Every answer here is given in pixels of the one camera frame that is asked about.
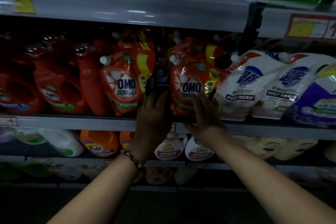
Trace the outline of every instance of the blue package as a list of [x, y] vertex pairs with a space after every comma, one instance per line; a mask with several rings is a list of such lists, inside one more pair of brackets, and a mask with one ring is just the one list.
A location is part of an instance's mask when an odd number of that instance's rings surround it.
[[322, 69], [315, 82], [285, 115], [301, 124], [322, 128], [336, 125], [336, 64]]

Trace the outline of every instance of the hand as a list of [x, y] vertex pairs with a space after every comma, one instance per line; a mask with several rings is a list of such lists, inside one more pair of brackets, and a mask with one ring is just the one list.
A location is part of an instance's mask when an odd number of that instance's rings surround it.
[[191, 99], [196, 112], [197, 125], [189, 122], [184, 122], [183, 125], [197, 140], [211, 149], [214, 148], [215, 140], [218, 138], [230, 137], [216, 110], [205, 95], [192, 95]]
[[144, 164], [170, 131], [172, 119], [164, 113], [167, 91], [157, 100], [153, 92], [138, 110], [134, 140], [127, 147], [134, 157]]

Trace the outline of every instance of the white cap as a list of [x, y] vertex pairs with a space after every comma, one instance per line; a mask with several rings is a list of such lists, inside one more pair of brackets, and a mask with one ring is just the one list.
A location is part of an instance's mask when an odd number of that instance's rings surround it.
[[231, 61], [232, 62], [235, 62], [235, 61], [237, 61], [238, 59], [239, 59], [239, 52], [232, 52], [232, 54], [231, 54]]
[[181, 36], [181, 33], [178, 32], [177, 30], [175, 30], [175, 31], [174, 31], [174, 36], [178, 36], [178, 37], [180, 37], [180, 36]]
[[254, 40], [254, 43], [256, 44], [256, 45], [262, 45], [263, 44], [263, 40], [261, 40], [260, 38], [256, 38], [255, 40]]
[[278, 57], [279, 61], [285, 63], [289, 60], [290, 55], [287, 52], [280, 52]]
[[179, 65], [181, 63], [181, 58], [177, 57], [175, 55], [170, 56], [171, 63], [173, 63], [174, 65]]
[[213, 39], [216, 41], [216, 42], [221, 42], [222, 41], [222, 38], [219, 36], [219, 35], [214, 35], [213, 36]]
[[120, 33], [118, 32], [112, 32], [112, 37], [119, 39], [120, 38]]
[[179, 38], [178, 36], [174, 37], [174, 42], [176, 44], [180, 44], [182, 42], [181, 38]]
[[99, 59], [100, 63], [104, 64], [104, 65], [108, 65], [111, 63], [111, 57], [110, 56], [102, 56]]

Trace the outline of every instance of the forearm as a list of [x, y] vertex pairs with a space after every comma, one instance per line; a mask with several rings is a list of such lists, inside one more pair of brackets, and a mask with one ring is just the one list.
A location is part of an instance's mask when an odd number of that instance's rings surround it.
[[48, 224], [103, 224], [118, 206], [138, 174], [128, 156], [118, 156]]
[[336, 223], [336, 211], [229, 135], [210, 135], [216, 154], [236, 173], [278, 224]]

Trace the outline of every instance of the dark floor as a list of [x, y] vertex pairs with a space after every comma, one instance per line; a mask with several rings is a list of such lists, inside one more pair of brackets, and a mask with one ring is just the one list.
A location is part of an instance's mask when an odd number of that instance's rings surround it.
[[[1, 188], [1, 223], [44, 224], [79, 191], [61, 188]], [[327, 203], [331, 199], [328, 193], [322, 194], [321, 197]], [[273, 222], [249, 193], [130, 191], [114, 223], [271, 224]]]

